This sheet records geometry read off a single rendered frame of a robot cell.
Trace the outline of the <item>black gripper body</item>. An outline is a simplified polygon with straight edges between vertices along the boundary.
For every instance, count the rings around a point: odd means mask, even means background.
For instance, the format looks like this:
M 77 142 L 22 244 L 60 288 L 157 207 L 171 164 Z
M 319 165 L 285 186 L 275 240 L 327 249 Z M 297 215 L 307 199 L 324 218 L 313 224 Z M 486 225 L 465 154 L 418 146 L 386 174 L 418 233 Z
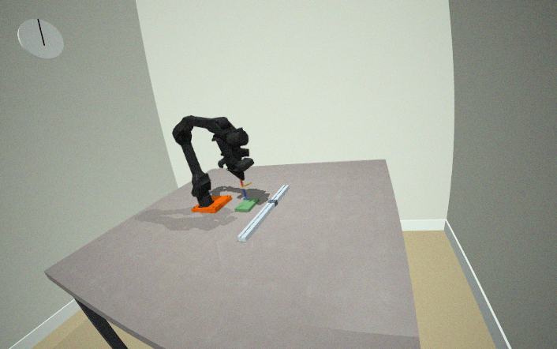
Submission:
M 222 152 L 220 155 L 223 156 L 223 158 L 218 162 L 219 167 L 223 168 L 223 164 L 225 164 L 230 169 L 236 166 L 239 171 L 246 171 L 254 164 L 251 158 L 240 159 L 237 149 L 238 148 L 231 148 Z

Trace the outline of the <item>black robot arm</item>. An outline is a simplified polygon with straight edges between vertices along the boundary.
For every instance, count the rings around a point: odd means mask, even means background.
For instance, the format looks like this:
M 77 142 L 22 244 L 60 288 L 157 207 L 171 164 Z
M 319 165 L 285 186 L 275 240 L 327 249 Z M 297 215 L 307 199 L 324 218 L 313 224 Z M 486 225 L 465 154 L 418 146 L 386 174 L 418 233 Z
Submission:
M 239 158 L 249 156 L 248 148 L 241 148 L 249 142 L 249 135 L 242 127 L 235 128 L 226 117 L 202 118 L 199 116 L 185 116 L 173 129 L 173 137 L 181 146 L 185 154 L 189 169 L 192 172 L 192 196 L 197 197 L 198 208 L 209 207 L 214 203 L 210 195 L 211 180 L 209 174 L 205 174 L 196 158 L 196 153 L 191 143 L 191 130 L 194 126 L 208 129 L 214 133 L 212 141 L 216 141 L 221 152 L 225 152 L 231 148 L 238 148 Z

